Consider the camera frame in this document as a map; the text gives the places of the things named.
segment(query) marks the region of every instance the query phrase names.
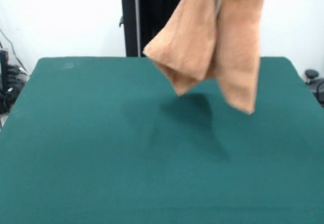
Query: wall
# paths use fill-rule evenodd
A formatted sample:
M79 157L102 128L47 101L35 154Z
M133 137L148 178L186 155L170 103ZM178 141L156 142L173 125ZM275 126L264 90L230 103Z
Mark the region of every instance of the wall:
M262 56L286 56L300 74L306 68L324 73L321 4L265 0ZM121 15L120 0L0 0L0 26L30 71L41 57L124 56Z

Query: electrical cord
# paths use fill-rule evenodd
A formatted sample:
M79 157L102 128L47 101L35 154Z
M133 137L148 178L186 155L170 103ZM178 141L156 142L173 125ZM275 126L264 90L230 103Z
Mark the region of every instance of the electrical cord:
M2 29L0 28L0 33L3 35L3 37L8 41L8 43L11 45L11 50L12 50L12 53L14 54L14 56L16 57L19 65L27 72L26 68L24 67L24 65L22 64L22 62L19 60L19 58L17 57L16 55L16 52L15 52L15 48L14 48L14 45L12 44L11 40L8 39L8 37L5 35L5 33L2 31Z

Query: orange towel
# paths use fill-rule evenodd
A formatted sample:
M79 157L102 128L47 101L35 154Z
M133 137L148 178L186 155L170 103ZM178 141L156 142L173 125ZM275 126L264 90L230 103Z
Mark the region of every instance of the orange towel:
M252 114L260 66L263 0L181 0L165 27L145 47L180 96L217 79L234 108Z

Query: table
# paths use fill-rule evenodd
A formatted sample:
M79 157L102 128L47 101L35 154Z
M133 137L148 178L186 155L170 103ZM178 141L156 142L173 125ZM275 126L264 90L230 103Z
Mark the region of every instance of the table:
M41 59L0 133L0 223L324 223L323 129L285 58L251 116L145 58Z

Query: black device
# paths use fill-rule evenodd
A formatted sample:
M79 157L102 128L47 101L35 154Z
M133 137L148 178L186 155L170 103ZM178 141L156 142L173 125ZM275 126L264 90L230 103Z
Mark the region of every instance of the black device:
M324 107L324 78L318 78L319 72L309 69L305 71L306 84L319 103Z
M143 57L142 51L165 26L180 0L122 0L126 56Z
M19 66L9 64L9 54L5 50L0 50L0 64L0 114L6 114L25 86L27 74Z

